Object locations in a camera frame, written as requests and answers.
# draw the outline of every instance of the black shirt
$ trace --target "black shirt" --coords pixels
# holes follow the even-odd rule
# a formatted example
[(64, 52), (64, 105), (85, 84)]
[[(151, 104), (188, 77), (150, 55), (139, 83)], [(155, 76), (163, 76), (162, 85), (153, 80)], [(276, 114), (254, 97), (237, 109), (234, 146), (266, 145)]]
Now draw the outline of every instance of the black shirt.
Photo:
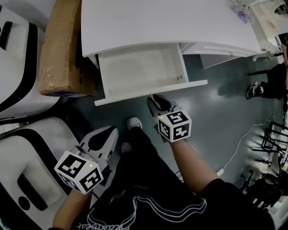
[(197, 196), (178, 187), (108, 188), (73, 230), (99, 229), (275, 229), (268, 212), (258, 209), (234, 185), (212, 181)]

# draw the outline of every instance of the open drawer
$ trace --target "open drawer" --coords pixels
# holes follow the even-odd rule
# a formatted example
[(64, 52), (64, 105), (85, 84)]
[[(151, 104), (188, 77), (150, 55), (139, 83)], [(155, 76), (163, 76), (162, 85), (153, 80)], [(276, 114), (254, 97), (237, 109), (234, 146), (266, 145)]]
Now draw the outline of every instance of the open drawer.
[(189, 82), (179, 44), (134, 46), (99, 55), (105, 99), (95, 105), (205, 85)]

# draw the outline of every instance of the white vanity table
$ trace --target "white vanity table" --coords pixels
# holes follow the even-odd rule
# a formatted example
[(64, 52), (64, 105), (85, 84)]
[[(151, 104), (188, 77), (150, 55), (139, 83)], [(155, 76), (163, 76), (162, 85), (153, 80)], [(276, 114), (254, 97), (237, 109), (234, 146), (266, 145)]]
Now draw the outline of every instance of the white vanity table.
[(84, 57), (99, 55), (96, 105), (207, 84), (189, 82), (183, 54), (261, 53), (229, 0), (83, 0), (81, 39)]

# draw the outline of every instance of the white cable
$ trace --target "white cable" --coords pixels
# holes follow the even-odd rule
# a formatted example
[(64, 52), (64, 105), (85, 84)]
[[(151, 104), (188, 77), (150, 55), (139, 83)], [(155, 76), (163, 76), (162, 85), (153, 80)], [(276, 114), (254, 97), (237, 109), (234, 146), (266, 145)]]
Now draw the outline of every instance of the white cable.
[(252, 129), (252, 127), (253, 127), (253, 126), (258, 126), (258, 125), (265, 125), (266, 122), (271, 122), (271, 121), (274, 120), (274, 118), (275, 118), (275, 117), (274, 117), (274, 115), (273, 115), (271, 120), (268, 120), (268, 119), (267, 119), (263, 124), (254, 124), (254, 125), (252, 125), (251, 128), (249, 129), (249, 131), (248, 131), (246, 134), (244, 134), (243, 136), (241, 136), (240, 141), (239, 141), (239, 144), (238, 144), (238, 146), (237, 146), (237, 149), (236, 149), (235, 153), (233, 154), (233, 156), (231, 157), (231, 159), (226, 163), (226, 165), (225, 165), (223, 168), (221, 168), (221, 169), (218, 170), (218, 172), (217, 172), (217, 175), (218, 175), (218, 176), (221, 176), (221, 175), (224, 173), (226, 166), (230, 163), (230, 161), (231, 161), (231, 160), (233, 159), (233, 157), (236, 155), (237, 150), (238, 150), (238, 148), (239, 148), (239, 146), (240, 146), (240, 142), (241, 142), (242, 138), (245, 137), (245, 136), (250, 132), (250, 130)]

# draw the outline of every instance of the black handle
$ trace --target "black handle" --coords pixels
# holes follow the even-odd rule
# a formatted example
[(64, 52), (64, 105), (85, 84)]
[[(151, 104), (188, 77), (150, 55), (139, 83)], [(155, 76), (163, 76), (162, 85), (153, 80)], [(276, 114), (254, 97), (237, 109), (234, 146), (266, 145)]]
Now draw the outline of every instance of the black handle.
[(2, 28), (2, 32), (0, 35), (0, 47), (3, 50), (6, 50), (6, 46), (8, 43), (8, 38), (9, 38), (9, 34), (12, 28), (12, 22), (5, 22), (3, 28)]
[(18, 186), (22, 190), (22, 192), (28, 197), (28, 199), (35, 205), (37, 209), (40, 211), (48, 208), (48, 205), (43, 200), (43, 198), (37, 193), (37, 191), (30, 184), (28, 179), (24, 174), (21, 174), (17, 180)]

